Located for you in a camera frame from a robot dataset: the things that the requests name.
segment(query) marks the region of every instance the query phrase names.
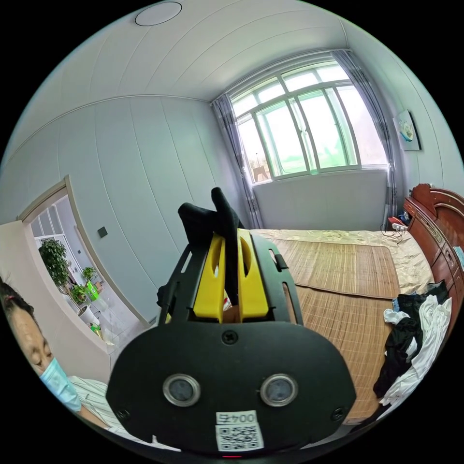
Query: green plant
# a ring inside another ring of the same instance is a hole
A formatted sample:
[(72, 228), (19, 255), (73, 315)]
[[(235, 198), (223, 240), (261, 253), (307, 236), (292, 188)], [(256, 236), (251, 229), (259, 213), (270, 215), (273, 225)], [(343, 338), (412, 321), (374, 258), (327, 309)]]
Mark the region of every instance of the green plant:
[(76, 303), (82, 303), (86, 299), (86, 288), (82, 285), (74, 285), (71, 288), (71, 296)]
[(97, 273), (95, 272), (95, 269), (93, 267), (86, 267), (82, 271), (82, 275), (84, 276), (85, 280), (88, 282), (92, 279), (92, 277), (96, 276)]
[(68, 281), (68, 263), (64, 245), (58, 240), (48, 238), (42, 242), (39, 253), (55, 285), (65, 285)]

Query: blue face mask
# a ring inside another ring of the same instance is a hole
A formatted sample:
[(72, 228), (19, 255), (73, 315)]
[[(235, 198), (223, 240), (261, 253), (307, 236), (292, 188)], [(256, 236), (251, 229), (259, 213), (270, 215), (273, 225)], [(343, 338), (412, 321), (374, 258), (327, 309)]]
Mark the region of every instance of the blue face mask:
[(74, 412), (81, 410), (82, 403), (76, 389), (69, 382), (56, 358), (45, 369), (40, 379), (67, 408)]

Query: painting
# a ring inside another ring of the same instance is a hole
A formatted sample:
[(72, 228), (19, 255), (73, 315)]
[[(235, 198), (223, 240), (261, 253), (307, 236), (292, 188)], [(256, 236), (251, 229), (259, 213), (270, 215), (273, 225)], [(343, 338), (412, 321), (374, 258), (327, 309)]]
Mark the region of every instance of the painting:
[(420, 150), (421, 144), (417, 137), (416, 128), (408, 110), (403, 111), (398, 116), (393, 118), (396, 130), (398, 131), (398, 138), (400, 146), (403, 150)]

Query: ceiling light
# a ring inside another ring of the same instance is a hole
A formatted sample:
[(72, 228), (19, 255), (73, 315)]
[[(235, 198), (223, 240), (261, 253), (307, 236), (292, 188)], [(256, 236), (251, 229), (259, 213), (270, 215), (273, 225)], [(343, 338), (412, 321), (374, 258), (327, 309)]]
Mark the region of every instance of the ceiling light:
[(139, 13), (135, 18), (135, 22), (139, 26), (156, 26), (174, 18), (181, 10), (182, 5), (175, 1), (157, 3)]

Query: tile floor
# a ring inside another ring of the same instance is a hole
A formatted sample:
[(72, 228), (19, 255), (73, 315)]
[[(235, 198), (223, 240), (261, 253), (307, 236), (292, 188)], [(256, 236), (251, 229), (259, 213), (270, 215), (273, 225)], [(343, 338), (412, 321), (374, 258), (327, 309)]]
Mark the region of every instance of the tile floor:
[(123, 348), (146, 328), (107, 283), (102, 286), (99, 298), (91, 303), (90, 309), (100, 321), (103, 339), (109, 342), (108, 354), (113, 369)]

